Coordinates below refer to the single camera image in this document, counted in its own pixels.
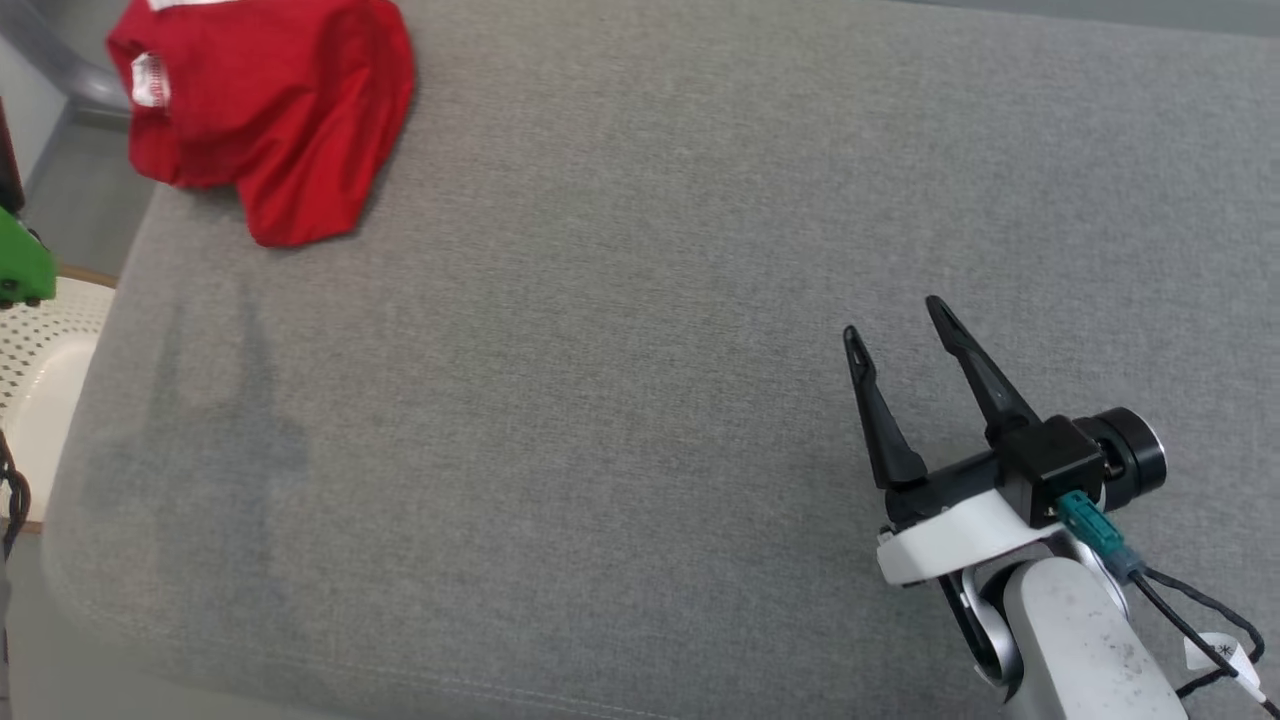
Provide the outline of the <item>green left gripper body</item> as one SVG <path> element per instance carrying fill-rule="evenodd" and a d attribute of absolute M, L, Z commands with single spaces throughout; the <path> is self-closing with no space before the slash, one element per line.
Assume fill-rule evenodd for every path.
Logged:
<path fill-rule="evenodd" d="M 0 309 L 37 307 L 58 295 L 58 264 L 17 215 L 0 208 Z"/>

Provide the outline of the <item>red shirt with white sleeves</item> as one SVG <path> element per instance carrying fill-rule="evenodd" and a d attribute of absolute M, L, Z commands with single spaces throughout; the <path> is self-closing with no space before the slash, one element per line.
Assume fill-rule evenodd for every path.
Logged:
<path fill-rule="evenodd" d="M 356 229 L 416 81 L 396 0 L 129 0 L 106 49 L 133 168 L 234 190 L 265 247 Z"/>

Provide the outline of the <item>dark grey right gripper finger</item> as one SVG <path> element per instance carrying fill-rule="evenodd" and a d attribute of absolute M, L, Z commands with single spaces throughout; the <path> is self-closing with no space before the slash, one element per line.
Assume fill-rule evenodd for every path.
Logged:
<path fill-rule="evenodd" d="M 925 464 L 890 411 L 877 384 L 876 363 L 855 325 L 845 327 L 844 347 L 873 482 L 879 489 L 905 489 L 927 475 Z"/>
<path fill-rule="evenodd" d="M 925 307 L 940 342 L 966 378 L 986 421 L 988 446 L 997 446 L 1010 433 L 1039 425 L 1041 418 L 955 311 L 937 295 L 925 299 Z"/>

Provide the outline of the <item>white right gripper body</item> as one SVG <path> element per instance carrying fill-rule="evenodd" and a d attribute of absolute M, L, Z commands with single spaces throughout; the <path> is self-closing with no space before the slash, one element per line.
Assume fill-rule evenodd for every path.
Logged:
<path fill-rule="evenodd" d="M 1106 480 L 1103 512 L 1156 491 L 1167 479 L 1164 443 L 1144 418 L 1126 407 L 1069 418 L 1101 447 Z M 1059 533 L 1056 523 L 1033 529 L 1000 493 L 1001 468 L 992 450 L 931 471 L 918 484 L 888 493 L 893 533 L 877 550 L 891 585 L 910 585 L 982 565 Z"/>

